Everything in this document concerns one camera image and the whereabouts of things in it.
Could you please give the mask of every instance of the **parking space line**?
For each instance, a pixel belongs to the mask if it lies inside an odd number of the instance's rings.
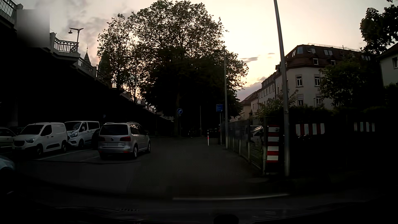
[[[86,151],[86,150],[88,150],[88,149],[79,150],[79,151],[73,151],[73,152],[68,152],[68,153],[62,153],[62,154],[53,155],[53,156],[50,156],[50,157],[44,157],[44,158],[35,159],[35,160],[49,159],[49,158],[56,157],[56,156],[60,156],[60,155],[66,155],[66,154],[71,154],[71,153],[75,153],[75,152],[82,152],[82,151]]]
[[[94,157],[91,157],[91,158],[88,158],[88,159],[80,160],[79,162],[84,162],[84,161],[87,161],[87,160],[89,160],[89,159],[95,159],[95,158],[98,158],[98,157],[100,157],[100,156],[97,155],[97,156],[94,156]]]

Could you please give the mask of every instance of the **car hood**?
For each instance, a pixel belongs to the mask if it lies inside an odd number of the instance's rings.
[[[38,135],[18,135],[14,137],[14,141],[25,141],[26,139],[37,138]]]
[[[0,169],[2,169],[4,167],[9,167],[12,170],[15,170],[14,162],[12,160],[10,160],[9,158],[0,155]]]

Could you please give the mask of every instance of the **church spire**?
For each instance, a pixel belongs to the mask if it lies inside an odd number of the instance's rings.
[[[86,55],[84,56],[84,60],[91,65],[90,58],[88,57],[88,45],[87,45]]]

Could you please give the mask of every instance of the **balcony railing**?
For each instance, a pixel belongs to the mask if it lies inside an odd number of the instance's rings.
[[[11,0],[0,0],[0,10],[5,12],[8,16],[13,17],[16,4]]]
[[[358,50],[358,49],[353,49],[353,48],[348,48],[348,47],[339,47],[339,46],[324,45],[324,44],[317,44],[317,43],[308,43],[308,45],[314,45],[314,46],[319,46],[319,47],[332,47],[332,48],[337,48],[337,49],[342,49],[342,50],[351,50],[351,51],[360,52],[360,50]]]
[[[78,47],[79,47],[78,42],[59,40],[58,38],[55,38],[54,48],[58,51],[77,53]]]

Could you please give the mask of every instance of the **car taillight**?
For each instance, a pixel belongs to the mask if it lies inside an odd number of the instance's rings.
[[[130,136],[120,138],[120,141],[131,141]]]

